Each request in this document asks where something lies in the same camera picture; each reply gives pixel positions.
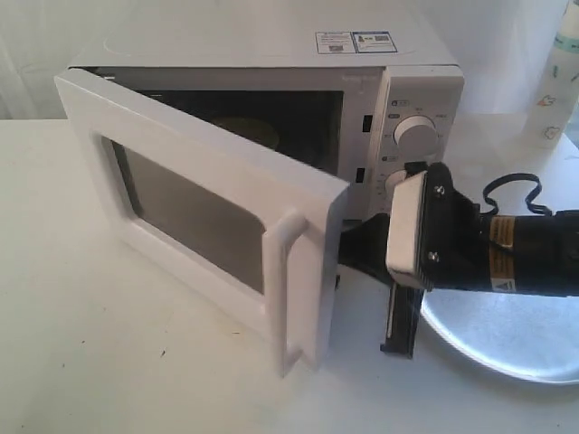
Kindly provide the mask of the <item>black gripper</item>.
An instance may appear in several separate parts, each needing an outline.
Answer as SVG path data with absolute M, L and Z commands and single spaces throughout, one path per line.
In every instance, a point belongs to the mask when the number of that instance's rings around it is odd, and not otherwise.
M 340 236 L 338 263 L 392 285 L 388 298 L 385 338 L 380 351 L 413 358 L 424 290 L 459 288 L 466 255 L 461 252 L 479 237 L 479 206 L 454 188 L 451 171 L 443 163 L 426 171 L 419 264 L 415 276 L 397 280 L 386 265 L 390 212 L 379 212 Z

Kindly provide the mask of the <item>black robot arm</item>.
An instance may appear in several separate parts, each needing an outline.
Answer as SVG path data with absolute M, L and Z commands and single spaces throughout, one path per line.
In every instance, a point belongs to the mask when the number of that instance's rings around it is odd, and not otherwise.
M 578 212 L 534 200 L 536 175 L 503 175 L 482 212 L 443 163 L 409 163 L 389 212 L 343 231 L 338 262 L 390 288 L 385 354 L 413 357 L 425 292 L 452 289 L 541 297 L 578 294 Z

